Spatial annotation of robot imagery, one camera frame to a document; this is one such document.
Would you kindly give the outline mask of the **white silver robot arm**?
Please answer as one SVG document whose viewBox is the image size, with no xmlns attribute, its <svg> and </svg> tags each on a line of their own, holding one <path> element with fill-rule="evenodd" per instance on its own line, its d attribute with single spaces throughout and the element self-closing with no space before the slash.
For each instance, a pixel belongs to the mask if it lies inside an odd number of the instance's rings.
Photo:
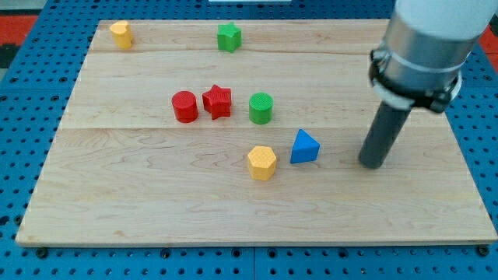
<svg viewBox="0 0 498 280">
<path fill-rule="evenodd" d="M 370 53 L 370 80 L 394 111 L 443 112 L 458 95 L 461 68 L 497 11 L 497 0 L 397 0 Z"/>
</svg>

